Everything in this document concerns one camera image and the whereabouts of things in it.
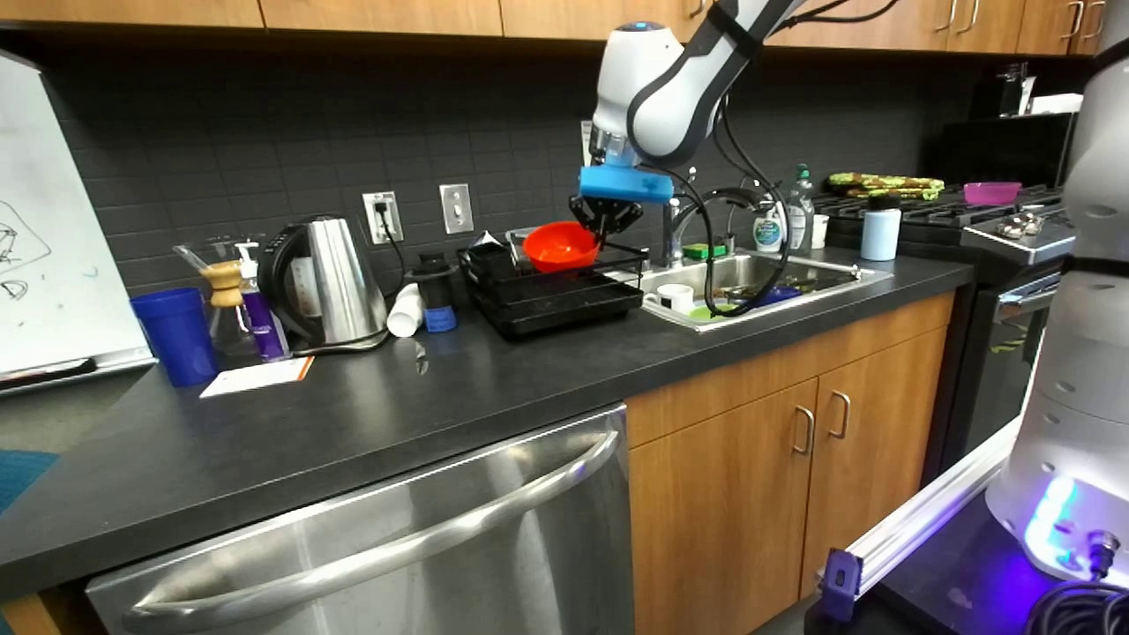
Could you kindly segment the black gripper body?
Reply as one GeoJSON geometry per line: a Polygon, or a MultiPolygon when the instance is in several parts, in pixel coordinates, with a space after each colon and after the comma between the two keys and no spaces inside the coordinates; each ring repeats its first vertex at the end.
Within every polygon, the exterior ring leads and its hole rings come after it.
{"type": "Polygon", "coordinates": [[[571,196],[569,208],[598,235],[623,234],[641,217],[641,208],[634,199],[614,196],[571,196]]]}

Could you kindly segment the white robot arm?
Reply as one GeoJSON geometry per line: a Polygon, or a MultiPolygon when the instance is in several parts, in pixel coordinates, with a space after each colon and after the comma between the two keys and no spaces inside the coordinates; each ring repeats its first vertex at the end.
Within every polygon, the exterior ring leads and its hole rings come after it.
{"type": "Polygon", "coordinates": [[[667,24],[623,22],[601,57],[589,163],[571,216],[598,235],[622,234],[646,203],[678,196],[675,169],[712,135],[719,97],[801,0],[712,0],[681,43],[667,24]]]}

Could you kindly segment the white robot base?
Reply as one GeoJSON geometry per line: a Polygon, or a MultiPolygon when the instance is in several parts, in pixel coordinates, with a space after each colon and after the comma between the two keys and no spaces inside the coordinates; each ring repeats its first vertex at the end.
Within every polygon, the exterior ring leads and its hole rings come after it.
{"type": "Polygon", "coordinates": [[[1108,0],[1069,148],[1075,228],[989,512],[1059,579],[1129,584],[1129,0],[1108,0]]]}

